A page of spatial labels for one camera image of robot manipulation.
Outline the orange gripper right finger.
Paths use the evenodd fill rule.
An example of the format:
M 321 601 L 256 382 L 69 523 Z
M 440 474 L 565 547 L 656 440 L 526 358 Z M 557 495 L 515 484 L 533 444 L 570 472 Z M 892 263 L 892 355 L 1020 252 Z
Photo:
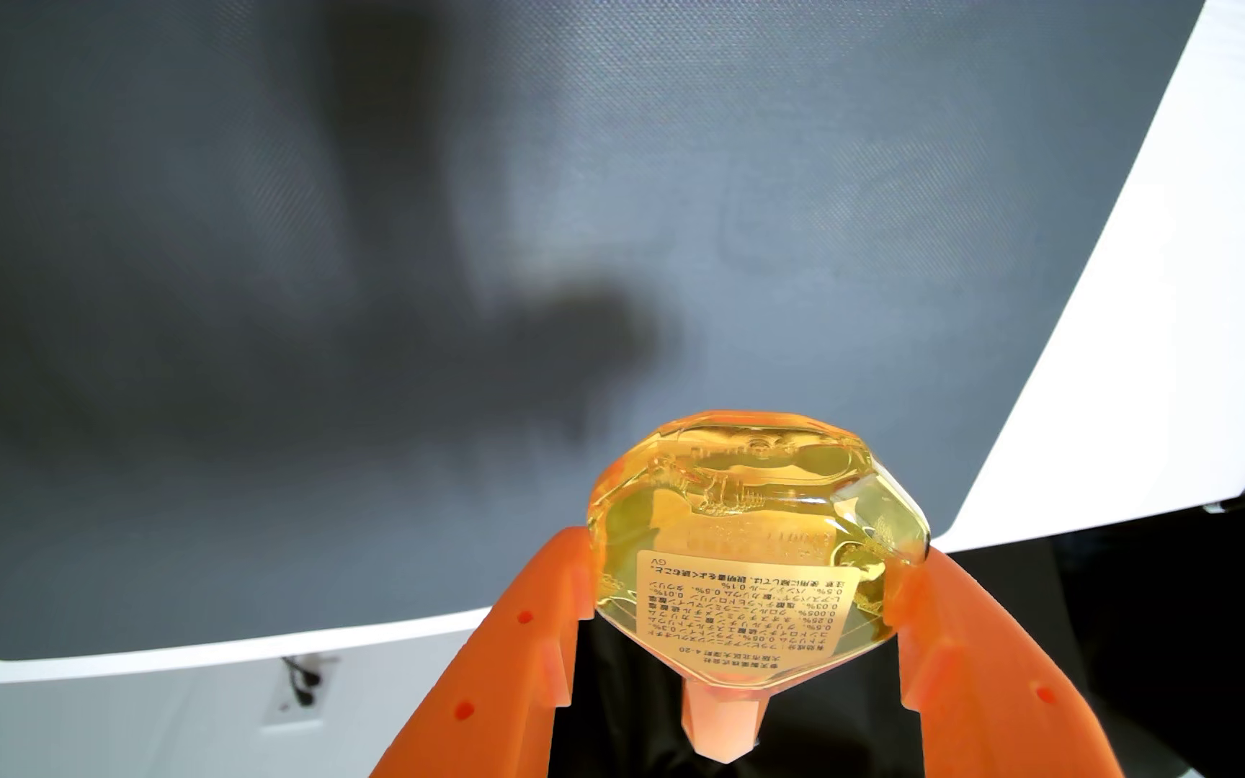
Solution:
M 952 558 L 890 561 L 883 617 L 925 777 L 1123 777 L 1074 683 Z

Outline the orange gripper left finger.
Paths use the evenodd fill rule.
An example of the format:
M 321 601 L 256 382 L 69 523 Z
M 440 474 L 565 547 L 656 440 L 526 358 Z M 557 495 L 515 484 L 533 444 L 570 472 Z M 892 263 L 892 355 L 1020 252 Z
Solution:
M 372 769 L 374 777 L 547 777 L 594 616 L 589 533 L 569 527 L 517 574 Z

